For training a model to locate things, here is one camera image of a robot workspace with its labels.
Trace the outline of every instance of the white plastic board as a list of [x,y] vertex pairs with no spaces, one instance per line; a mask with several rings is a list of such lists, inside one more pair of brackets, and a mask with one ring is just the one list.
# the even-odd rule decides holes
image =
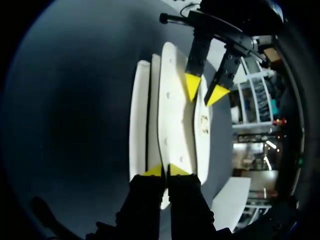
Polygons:
[[[151,61],[151,80],[150,80],[150,96],[149,96],[149,122],[148,122],[148,170],[161,164],[160,149],[158,143],[158,96],[159,96],[159,80],[160,80],[161,57],[153,54]],[[169,202],[168,189],[164,191],[161,203],[161,209],[165,209]]]
[[130,181],[137,174],[146,172],[146,126],[150,63],[138,62],[134,77],[129,127],[129,174]]
[[165,172],[174,164],[187,173],[208,176],[210,116],[204,104],[207,82],[202,77],[195,101],[188,98],[185,69],[188,59],[170,42],[162,49],[158,103],[158,141]]

